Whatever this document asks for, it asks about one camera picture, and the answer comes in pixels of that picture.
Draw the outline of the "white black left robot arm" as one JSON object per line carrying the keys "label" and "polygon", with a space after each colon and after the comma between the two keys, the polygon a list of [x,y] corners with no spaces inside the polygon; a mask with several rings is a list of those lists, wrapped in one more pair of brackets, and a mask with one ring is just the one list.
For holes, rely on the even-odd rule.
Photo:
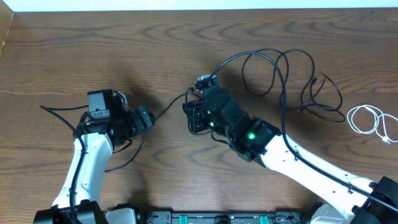
{"label": "white black left robot arm", "polygon": [[39,210],[34,223],[137,223],[130,205],[102,211],[99,199],[107,164],[115,146],[127,148],[132,137],[146,133],[154,116],[145,106],[122,110],[115,118],[82,117],[73,129],[74,155],[64,185],[50,209]]}

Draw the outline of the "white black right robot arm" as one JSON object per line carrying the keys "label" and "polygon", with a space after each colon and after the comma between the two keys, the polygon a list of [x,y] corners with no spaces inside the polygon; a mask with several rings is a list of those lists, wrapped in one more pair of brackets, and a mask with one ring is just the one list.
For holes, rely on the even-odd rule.
{"label": "white black right robot arm", "polygon": [[249,117],[235,101],[209,109],[196,100],[182,108],[190,131],[225,136],[225,144],[245,161],[284,174],[325,200],[302,223],[397,223],[396,181],[384,176],[374,182],[342,170],[270,123]]}

